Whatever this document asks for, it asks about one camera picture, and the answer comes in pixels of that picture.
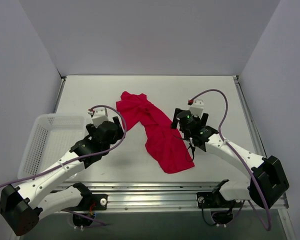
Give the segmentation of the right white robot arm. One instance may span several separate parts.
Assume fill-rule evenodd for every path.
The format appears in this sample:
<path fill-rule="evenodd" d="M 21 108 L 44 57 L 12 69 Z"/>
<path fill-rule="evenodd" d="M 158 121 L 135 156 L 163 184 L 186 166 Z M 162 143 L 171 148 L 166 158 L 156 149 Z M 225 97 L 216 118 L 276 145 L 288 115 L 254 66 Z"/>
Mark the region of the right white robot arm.
<path fill-rule="evenodd" d="M 263 209 L 271 208 L 290 187 L 281 161 L 273 155 L 255 154 L 221 137 L 218 130 L 206 124 L 207 117 L 176 108 L 170 127 L 179 128 L 192 150 L 201 149 L 219 157 L 249 179 L 248 183 L 223 180 L 212 193 L 213 203 L 222 207 L 230 201 L 245 200 Z"/>

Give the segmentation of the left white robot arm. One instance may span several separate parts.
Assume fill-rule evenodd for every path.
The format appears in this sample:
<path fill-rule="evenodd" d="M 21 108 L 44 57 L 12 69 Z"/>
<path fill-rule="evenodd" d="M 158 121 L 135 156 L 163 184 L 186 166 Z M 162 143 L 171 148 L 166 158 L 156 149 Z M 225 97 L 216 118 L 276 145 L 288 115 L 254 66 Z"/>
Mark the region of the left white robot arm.
<path fill-rule="evenodd" d="M 87 210 L 101 201 L 83 183 L 53 192 L 61 183 L 87 169 L 122 143 L 127 124 L 122 116 L 95 126 L 44 172 L 27 177 L 18 186 L 8 183 L 1 191 L 0 214 L 17 236 L 31 231 L 40 220 L 68 208 Z"/>

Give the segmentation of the red t-shirt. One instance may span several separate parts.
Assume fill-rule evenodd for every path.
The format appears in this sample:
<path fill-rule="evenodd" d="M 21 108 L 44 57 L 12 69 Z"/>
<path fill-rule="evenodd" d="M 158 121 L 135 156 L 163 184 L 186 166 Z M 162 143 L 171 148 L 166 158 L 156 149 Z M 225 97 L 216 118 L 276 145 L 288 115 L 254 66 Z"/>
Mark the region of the red t-shirt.
<path fill-rule="evenodd" d="M 140 123 L 145 130 L 146 151 L 167 174 L 175 174 L 195 167 L 181 134 L 171 129 L 172 121 L 147 95 L 124 91 L 116 102 L 116 110 L 123 116 L 127 130 Z"/>

